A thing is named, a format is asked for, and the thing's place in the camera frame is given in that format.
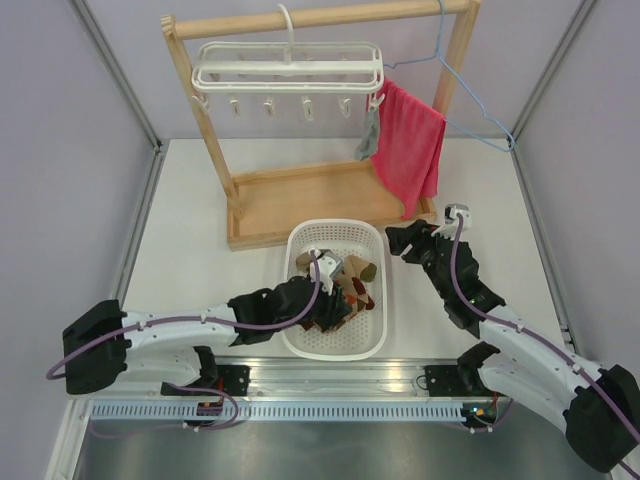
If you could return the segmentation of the argyle sock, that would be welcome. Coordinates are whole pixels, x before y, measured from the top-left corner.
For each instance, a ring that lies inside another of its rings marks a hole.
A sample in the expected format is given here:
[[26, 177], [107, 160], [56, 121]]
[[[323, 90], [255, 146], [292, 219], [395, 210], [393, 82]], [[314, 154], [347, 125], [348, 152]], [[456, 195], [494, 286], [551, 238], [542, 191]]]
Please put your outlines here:
[[342, 288], [343, 300], [350, 308], [350, 312], [343, 316], [337, 322], [337, 324], [333, 327], [334, 330], [340, 329], [360, 313], [356, 311], [356, 290], [360, 290], [363, 288], [366, 289], [364, 283], [359, 278], [349, 276], [344, 273], [337, 276], [334, 287], [337, 286], [340, 286]]
[[308, 274], [311, 270], [312, 255], [310, 252], [303, 252], [295, 259], [295, 266], [299, 272]]

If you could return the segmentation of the beige striped sock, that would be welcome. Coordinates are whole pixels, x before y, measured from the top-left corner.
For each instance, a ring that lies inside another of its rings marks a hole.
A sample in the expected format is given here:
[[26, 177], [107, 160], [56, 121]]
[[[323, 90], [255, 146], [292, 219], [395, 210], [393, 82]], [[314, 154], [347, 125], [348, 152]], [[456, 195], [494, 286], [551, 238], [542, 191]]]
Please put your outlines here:
[[369, 311], [375, 308], [375, 302], [365, 288], [356, 290], [356, 311]]
[[348, 255], [346, 257], [343, 271], [344, 274], [359, 278], [364, 283], [366, 290], [377, 276], [377, 266], [357, 255]]

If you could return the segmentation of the grey sock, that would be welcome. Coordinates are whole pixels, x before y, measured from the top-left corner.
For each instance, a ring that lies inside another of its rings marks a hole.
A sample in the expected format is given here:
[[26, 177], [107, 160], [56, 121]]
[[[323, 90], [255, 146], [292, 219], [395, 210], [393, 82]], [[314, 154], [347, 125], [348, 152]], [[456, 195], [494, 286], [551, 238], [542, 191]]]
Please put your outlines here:
[[377, 108], [372, 108], [366, 114], [364, 134], [356, 147], [354, 159], [357, 161], [363, 161], [371, 158], [378, 150], [379, 137], [379, 110]]

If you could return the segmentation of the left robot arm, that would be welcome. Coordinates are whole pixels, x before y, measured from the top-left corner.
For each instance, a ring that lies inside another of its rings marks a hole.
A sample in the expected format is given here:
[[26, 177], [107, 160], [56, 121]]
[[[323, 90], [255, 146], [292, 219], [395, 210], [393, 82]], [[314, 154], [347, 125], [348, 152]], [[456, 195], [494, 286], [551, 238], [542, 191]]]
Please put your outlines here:
[[76, 396], [145, 384], [164, 396], [207, 395], [220, 384], [216, 350], [268, 342], [296, 325], [327, 331], [350, 312], [342, 287], [309, 276], [201, 312], [125, 312], [108, 299], [63, 331], [63, 360], [47, 377], [63, 379]]

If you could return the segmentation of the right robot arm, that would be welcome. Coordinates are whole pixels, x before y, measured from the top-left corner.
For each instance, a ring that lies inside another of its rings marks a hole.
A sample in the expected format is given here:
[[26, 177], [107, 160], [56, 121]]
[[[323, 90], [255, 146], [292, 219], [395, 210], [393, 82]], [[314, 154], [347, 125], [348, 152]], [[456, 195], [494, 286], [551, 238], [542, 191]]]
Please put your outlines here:
[[418, 220], [385, 230], [391, 255], [422, 267], [456, 327], [477, 339], [458, 359], [456, 379], [470, 394], [503, 394], [558, 428], [592, 469], [631, 468], [639, 445], [639, 385], [619, 364], [606, 368], [528, 325], [480, 279], [458, 234]]

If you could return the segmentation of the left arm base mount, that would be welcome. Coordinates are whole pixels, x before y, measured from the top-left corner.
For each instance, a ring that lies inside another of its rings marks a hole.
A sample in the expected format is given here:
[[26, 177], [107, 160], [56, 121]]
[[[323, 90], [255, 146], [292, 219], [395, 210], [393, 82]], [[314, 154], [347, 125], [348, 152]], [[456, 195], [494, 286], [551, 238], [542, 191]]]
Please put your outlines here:
[[217, 396], [214, 390], [231, 396], [245, 396], [247, 394], [250, 383], [249, 366], [219, 366], [211, 348], [208, 346], [196, 346], [192, 350], [199, 361], [199, 376], [186, 386], [163, 382], [160, 389], [162, 396]]

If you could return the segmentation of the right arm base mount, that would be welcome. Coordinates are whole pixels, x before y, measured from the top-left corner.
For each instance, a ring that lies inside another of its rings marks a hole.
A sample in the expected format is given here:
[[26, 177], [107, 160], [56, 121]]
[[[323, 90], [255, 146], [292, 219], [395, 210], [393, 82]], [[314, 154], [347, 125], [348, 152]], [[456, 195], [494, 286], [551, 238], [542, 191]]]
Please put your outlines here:
[[458, 429], [470, 434], [492, 433], [500, 426], [513, 406], [513, 400], [501, 401], [504, 395], [489, 389], [480, 378], [480, 368], [500, 350], [486, 342], [480, 342], [457, 360], [456, 364], [433, 364], [423, 368], [423, 374], [416, 378], [416, 386], [426, 391], [430, 397], [482, 397], [487, 401], [482, 406], [464, 407], [464, 420]]

